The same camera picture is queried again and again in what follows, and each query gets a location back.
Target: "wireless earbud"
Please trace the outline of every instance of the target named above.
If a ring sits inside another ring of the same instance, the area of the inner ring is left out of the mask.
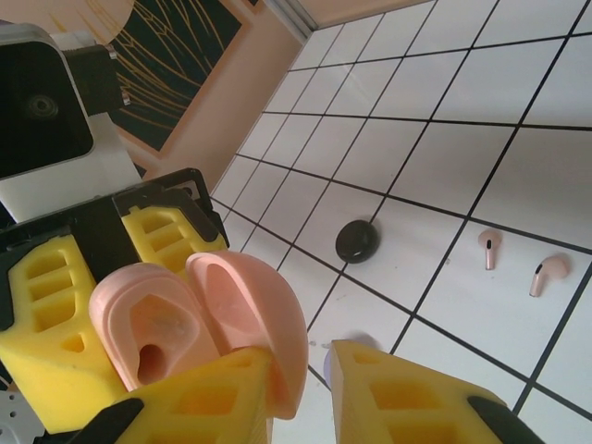
[[[570,272],[567,258],[561,255],[548,257],[535,270],[530,295],[537,298],[541,295],[547,278],[563,279]]]
[[[479,235],[479,245],[485,248],[485,269],[496,267],[497,249],[501,244],[501,234],[495,229],[486,229]]]

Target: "black round object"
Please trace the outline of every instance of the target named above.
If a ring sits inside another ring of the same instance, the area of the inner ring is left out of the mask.
[[[370,259],[380,239],[376,228],[365,220],[354,220],[343,227],[335,241],[337,256],[348,264],[360,264]]]

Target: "yellow foam pad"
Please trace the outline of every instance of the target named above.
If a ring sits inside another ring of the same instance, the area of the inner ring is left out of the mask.
[[[467,402],[491,392],[357,342],[333,341],[338,444],[500,444]]]
[[[95,283],[74,237],[31,250],[8,278],[15,322],[0,358],[50,433],[83,428],[126,390],[91,324]]]
[[[221,234],[206,242],[178,208],[135,208],[121,221],[142,262],[162,265],[182,278],[192,254],[227,249]]]
[[[132,391],[144,407],[117,444],[266,444],[271,364],[242,349]]]

